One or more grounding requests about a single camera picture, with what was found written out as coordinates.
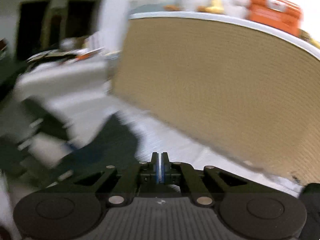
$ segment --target orange container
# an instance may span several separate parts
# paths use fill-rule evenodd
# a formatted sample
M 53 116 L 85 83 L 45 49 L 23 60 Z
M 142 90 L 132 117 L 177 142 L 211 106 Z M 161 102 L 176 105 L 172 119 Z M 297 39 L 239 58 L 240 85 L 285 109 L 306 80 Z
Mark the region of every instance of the orange container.
M 299 36 L 301 8 L 287 0 L 251 0 L 249 20 Z

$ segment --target dark doorway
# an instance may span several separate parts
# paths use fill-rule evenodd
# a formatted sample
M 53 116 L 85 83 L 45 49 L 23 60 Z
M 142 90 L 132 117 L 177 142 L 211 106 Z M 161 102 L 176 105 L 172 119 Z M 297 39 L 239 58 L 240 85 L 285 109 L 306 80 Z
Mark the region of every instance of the dark doorway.
M 95 1 L 69 1 L 66 38 L 82 37 L 90 34 L 94 4 Z
M 53 45 L 59 46 L 61 21 L 61 15 L 54 15 L 51 18 L 49 47 Z
M 41 49 L 42 20 L 50 0 L 23 3 L 17 42 L 17 59 L 26 60 Z

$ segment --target black object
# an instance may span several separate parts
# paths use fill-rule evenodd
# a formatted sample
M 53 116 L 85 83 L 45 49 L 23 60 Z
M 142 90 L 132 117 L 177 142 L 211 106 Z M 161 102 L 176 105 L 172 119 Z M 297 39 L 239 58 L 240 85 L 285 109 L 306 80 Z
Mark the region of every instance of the black object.
M 300 195 L 307 209 L 307 221 L 301 232 L 301 240 L 320 239 L 320 184 L 310 183 Z
M 91 35 L 90 26 L 95 1 L 68 1 L 68 17 L 66 21 L 65 38 Z
M 0 226 L 0 239 L 11 240 L 11 235 L 4 227 Z
M 49 47 L 60 42 L 62 16 L 55 14 L 51 17 Z
M 30 99 L 24 103 L 37 118 L 43 119 L 38 131 L 67 139 L 63 122 Z M 138 139 L 113 114 L 91 143 L 62 158 L 53 169 L 46 168 L 27 148 L 18 150 L 18 145 L 8 136 L 0 137 L 0 169 L 27 184 L 44 188 L 57 181 L 103 171 L 107 165 L 125 169 L 138 163 L 134 157 L 137 147 Z
M 108 165 L 126 169 L 129 165 L 138 163 L 134 157 L 137 147 L 136 136 L 113 114 L 92 142 L 60 160 L 52 171 L 51 182 L 70 170 L 73 177 L 76 177 L 102 171 Z
M 33 117 L 34 122 L 38 122 L 36 133 L 43 132 L 52 137 L 63 141 L 69 141 L 71 138 L 67 131 L 67 119 L 61 114 L 51 113 L 42 106 L 41 100 L 29 97 L 22 101 L 27 113 Z
M 28 65 L 26 62 L 16 62 L 8 54 L 0 59 L 0 101 L 13 89 L 19 74 L 23 73 Z
M 0 137 L 0 169 L 34 187 L 43 187 L 50 171 L 31 155 L 27 149 L 18 150 L 7 136 Z
M 171 163 L 167 153 L 159 182 L 158 164 L 153 153 L 122 172 L 107 166 L 32 193 L 14 220 L 34 240 L 282 240 L 296 239 L 305 223 L 303 204 L 286 193 L 213 166 Z M 180 192 L 164 190 L 171 184 Z

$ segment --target clutter on table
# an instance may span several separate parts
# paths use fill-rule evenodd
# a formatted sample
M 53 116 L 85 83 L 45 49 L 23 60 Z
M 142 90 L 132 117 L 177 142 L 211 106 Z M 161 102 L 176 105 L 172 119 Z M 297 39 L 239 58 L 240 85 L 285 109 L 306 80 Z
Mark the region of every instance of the clutter on table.
M 76 61 L 85 60 L 104 52 L 103 41 L 99 32 L 80 38 L 67 38 L 61 41 L 60 48 L 37 53 L 26 60 L 29 64 L 27 72 L 35 69 L 43 63 L 52 63 L 50 67 L 71 64 Z
M 225 14 L 300 35 L 302 9 L 287 0 L 129 0 L 130 14 L 156 11 L 194 11 Z

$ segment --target metal pin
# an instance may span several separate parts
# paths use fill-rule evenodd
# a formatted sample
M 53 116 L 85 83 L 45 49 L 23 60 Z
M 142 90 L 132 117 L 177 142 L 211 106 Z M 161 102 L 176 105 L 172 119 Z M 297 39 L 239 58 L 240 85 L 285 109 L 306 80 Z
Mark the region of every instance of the metal pin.
M 112 196 L 109 198 L 109 202 L 114 205 L 118 205 L 124 202 L 124 198 L 121 196 Z
M 197 202 L 200 205 L 210 205 L 212 203 L 212 199 L 209 197 L 199 197 L 197 198 Z
M 36 127 L 37 125 L 41 124 L 42 122 L 43 122 L 43 119 L 42 119 L 42 118 L 39 118 L 39 119 L 35 120 L 33 123 L 31 123 L 29 126 L 30 126 L 31 128 L 34 128 L 34 127 Z
M 63 181 L 69 177 L 71 177 L 73 175 L 73 171 L 72 170 L 68 170 L 67 172 L 63 173 L 62 175 L 60 175 L 58 177 L 58 181 Z
M 55 186 L 55 185 L 58 185 L 58 182 L 54 182 L 54 183 L 50 184 L 48 187 L 52 187 L 52 186 Z
M 23 149 L 25 149 L 26 147 L 30 146 L 31 145 L 31 140 L 26 140 L 24 141 L 23 143 L 21 143 L 19 146 L 18 146 L 18 150 L 19 151 L 22 151 Z
M 64 124 L 62 126 L 63 129 L 67 129 L 67 128 L 70 128 L 71 126 L 73 125 L 73 123 L 70 121 L 70 122 L 67 122 L 66 124 Z

